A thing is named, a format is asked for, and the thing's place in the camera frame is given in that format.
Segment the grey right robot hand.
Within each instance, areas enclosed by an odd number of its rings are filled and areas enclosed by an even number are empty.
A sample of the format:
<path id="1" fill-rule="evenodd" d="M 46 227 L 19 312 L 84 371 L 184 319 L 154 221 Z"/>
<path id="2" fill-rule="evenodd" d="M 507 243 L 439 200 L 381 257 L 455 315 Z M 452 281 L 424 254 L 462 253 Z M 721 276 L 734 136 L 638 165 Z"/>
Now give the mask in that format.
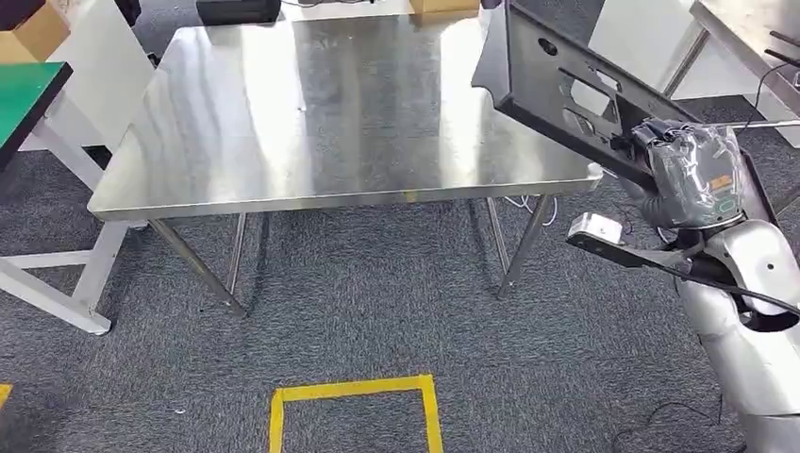
<path id="1" fill-rule="evenodd" d="M 620 181 L 648 224 L 705 229 L 744 217 L 742 152 L 731 128 L 651 117 L 626 138 L 656 184 L 650 191 Z"/>

